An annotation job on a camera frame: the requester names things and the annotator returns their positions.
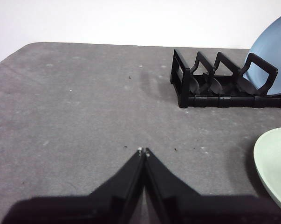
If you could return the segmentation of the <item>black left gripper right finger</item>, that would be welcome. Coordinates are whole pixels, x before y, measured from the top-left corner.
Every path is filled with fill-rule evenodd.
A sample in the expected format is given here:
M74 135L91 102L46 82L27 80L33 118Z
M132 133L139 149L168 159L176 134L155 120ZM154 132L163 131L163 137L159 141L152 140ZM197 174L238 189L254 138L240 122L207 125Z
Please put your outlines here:
M203 196L175 176L149 149L146 191L162 224L281 224L281 209L250 195Z

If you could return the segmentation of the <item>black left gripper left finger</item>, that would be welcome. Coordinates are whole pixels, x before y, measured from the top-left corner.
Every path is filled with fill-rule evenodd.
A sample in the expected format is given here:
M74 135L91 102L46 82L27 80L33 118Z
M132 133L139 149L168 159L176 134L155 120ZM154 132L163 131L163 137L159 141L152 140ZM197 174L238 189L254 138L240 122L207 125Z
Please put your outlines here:
M145 153L137 150L86 196L45 196L15 203L4 224L127 224L142 194Z

